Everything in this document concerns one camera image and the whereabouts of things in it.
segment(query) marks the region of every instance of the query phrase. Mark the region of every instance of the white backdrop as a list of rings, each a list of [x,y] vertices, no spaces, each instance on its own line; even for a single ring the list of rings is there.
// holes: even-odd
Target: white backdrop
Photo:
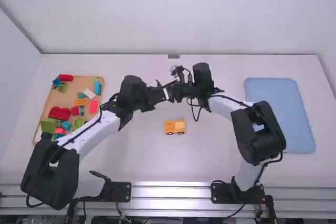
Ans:
[[[0,10],[0,161],[41,54]]]
[[[335,0],[0,0],[44,52],[318,54],[336,89]]]

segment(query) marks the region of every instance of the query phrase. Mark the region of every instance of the light blue pad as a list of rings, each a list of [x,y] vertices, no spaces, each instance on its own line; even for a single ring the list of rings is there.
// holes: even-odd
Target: light blue pad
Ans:
[[[315,141],[304,110],[298,85],[284,78],[247,78],[247,101],[267,101],[287,141],[287,153],[312,153]]]

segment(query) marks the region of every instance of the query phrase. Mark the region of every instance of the toy car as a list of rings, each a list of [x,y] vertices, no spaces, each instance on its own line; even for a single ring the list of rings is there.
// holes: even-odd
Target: toy car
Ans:
[[[177,121],[165,121],[164,123],[164,133],[167,135],[172,135],[174,133],[184,134],[185,133],[185,122],[184,120]]]

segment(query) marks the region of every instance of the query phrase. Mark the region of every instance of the wooden tray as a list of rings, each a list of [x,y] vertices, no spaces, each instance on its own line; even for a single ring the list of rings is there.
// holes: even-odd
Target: wooden tray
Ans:
[[[48,118],[48,114],[50,112],[50,109],[54,106],[60,107],[60,108],[69,108],[71,109],[74,106],[74,100],[78,99],[77,92],[83,92],[85,89],[90,89],[92,92],[95,90],[95,85],[91,82],[92,76],[74,76],[73,81],[66,82],[68,85],[68,88],[66,92],[62,93],[58,91],[57,89],[53,89],[52,81],[51,82],[51,88],[50,92],[47,98],[47,101],[44,105],[44,109],[42,112],[42,115],[40,117],[40,120]],[[84,115],[77,115],[73,116],[71,115],[68,122],[71,124],[75,119],[82,118],[85,121],[89,121],[92,119],[96,114],[89,113],[90,109],[90,103],[93,100],[96,100],[98,102],[101,102],[101,97],[104,92],[105,87],[105,80],[102,77],[97,77],[98,80],[101,83],[101,95],[95,96],[95,98],[90,99],[88,98],[88,105],[84,107]],[[40,127],[40,120],[37,123],[36,131],[34,134],[33,144],[36,144],[38,141],[40,141],[41,137],[41,127]]]

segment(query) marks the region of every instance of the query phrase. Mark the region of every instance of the building block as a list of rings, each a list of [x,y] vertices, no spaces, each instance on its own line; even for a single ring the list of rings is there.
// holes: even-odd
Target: building block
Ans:
[[[59,74],[58,78],[60,81],[73,81],[73,76],[70,74]]]
[[[55,119],[43,119],[40,121],[42,132],[49,132],[51,134],[54,134],[55,132]]]
[[[72,115],[79,115],[79,108],[78,107],[72,107],[71,108],[71,114]]]
[[[60,92],[62,92],[62,93],[64,93],[65,91],[67,91],[67,89],[68,89],[68,85],[67,84],[61,84],[61,85],[58,85],[57,86],[58,87],[58,91],[60,91]]]
[[[101,84],[99,81],[95,82],[94,88],[96,95],[101,95]]]
[[[79,99],[82,99],[82,98],[86,98],[87,96],[86,96],[86,94],[84,94],[84,93],[82,93],[82,92],[77,92],[77,97],[78,97]]]
[[[93,76],[90,81],[94,84],[96,81],[98,81],[98,78],[96,76]]]
[[[96,97],[96,94],[95,93],[93,93],[91,90],[89,90],[89,89],[85,89],[84,91],[83,91],[83,94],[85,94],[88,98],[90,98],[91,100],[93,99],[93,98],[95,98]]]
[[[88,98],[76,99],[73,103],[75,107],[88,105]]]
[[[89,112],[91,114],[96,114],[98,112],[98,105],[99,105],[98,101],[91,101]]]
[[[58,86],[58,85],[60,85],[62,82],[59,80],[59,78],[56,78],[55,80],[53,80],[53,84],[54,84],[54,86]]]
[[[84,125],[85,121],[82,118],[74,120],[74,123],[72,125],[72,130],[75,131],[76,129],[82,127]]]
[[[52,107],[48,117],[52,119],[59,119],[67,121],[70,117],[71,111],[68,108]]]
[[[80,115],[84,115],[84,106],[79,106]]]
[[[71,130],[71,123],[64,121],[62,122],[62,128],[65,129],[66,131],[70,131]]]
[[[65,130],[63,128],[56,128],[55,133],[56,134],[65,134]]]
[[[62,128],[62,121],[58,120],[58,119],[55,119],[55,127],[56,128]]]
[[[57,133],[57,134],[55,135],[55,140],[58,139],[58,138],[60,138],[60,137],[63,137],[63,136],[65,136],[65,135],[64,135],[64,134]]]

